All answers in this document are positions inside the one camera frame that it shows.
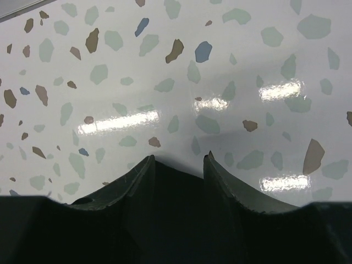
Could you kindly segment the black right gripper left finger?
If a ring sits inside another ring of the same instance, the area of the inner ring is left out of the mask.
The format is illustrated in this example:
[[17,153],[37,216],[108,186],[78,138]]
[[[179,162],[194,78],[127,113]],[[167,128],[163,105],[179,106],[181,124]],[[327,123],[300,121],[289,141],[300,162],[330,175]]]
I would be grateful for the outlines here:
[[70,206],[85,211],[104,210],[125,199],[150,202],[155,190],[155,157],[150,155],[125,175],[74,201]]

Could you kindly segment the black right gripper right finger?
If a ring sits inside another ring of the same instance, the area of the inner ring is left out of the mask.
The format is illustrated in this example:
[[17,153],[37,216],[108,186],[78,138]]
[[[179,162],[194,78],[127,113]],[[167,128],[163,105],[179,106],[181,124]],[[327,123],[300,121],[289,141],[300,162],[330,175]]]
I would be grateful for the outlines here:
[[266,195],[236,176],[230,174],[216,160],[211,151],[208,153],[208,158],[214,161],[214,167],[220,174],[229,191],[234,197],[246,208],[259,213],[284,213],[298,209],[298,206],[277,200],[269,195]]

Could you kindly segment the black t shirt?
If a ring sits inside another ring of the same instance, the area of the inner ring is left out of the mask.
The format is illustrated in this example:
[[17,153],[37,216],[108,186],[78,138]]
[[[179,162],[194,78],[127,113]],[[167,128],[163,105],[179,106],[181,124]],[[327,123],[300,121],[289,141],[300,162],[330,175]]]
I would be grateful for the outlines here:
[[351,203],[244,207],[208,156],[203,178],[155,161],[150,202],[85,211],[1,197],[1,263],[351,263]]

